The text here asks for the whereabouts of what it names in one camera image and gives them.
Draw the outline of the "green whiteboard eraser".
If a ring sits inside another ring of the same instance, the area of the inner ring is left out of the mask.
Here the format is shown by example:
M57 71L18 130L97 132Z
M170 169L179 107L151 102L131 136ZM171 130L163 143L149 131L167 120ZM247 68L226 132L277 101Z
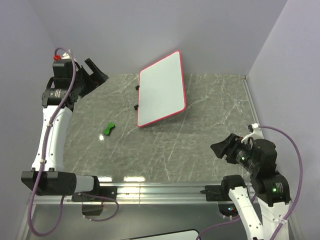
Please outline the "green whiteboard eraser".
M109 122L107 127L103 130L102 133L105 136L109 136L115 128L116 128L116 125L114 123L112 123L112 122Z

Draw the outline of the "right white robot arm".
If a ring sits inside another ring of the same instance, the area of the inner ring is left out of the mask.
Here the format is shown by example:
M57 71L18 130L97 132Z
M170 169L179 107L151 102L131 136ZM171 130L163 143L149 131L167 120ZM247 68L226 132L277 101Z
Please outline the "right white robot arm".
M250 174L250 183L260 206L259 218L249 191L240 175L225 176L220 193L231 200L249 240L288 240L289 225L285 219L290 208L290 188L286 178L276 170L276 145L266 139L230 134L210 146L215 156L230 164L239 164Z

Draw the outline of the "red framed whiteboard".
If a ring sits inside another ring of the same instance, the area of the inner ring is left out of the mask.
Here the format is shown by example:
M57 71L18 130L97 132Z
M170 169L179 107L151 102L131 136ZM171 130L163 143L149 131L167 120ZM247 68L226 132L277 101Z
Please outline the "red framed whiteboard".
M141 70L136 90L139 128L183 112L187 99L181 52L177 50Z

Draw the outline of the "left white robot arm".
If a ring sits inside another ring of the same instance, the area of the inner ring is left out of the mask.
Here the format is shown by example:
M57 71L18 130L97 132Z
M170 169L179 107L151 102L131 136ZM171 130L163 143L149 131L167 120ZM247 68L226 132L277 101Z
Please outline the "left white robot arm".
M55 59L54 76L42 93L43 123L38 151L31 169L21 174L21 181L37 196L71 196L83 192L89 201L101 196L97 176L64 170L64 146L75 103L109 78L90 58L84 62L92 74L71 59Z

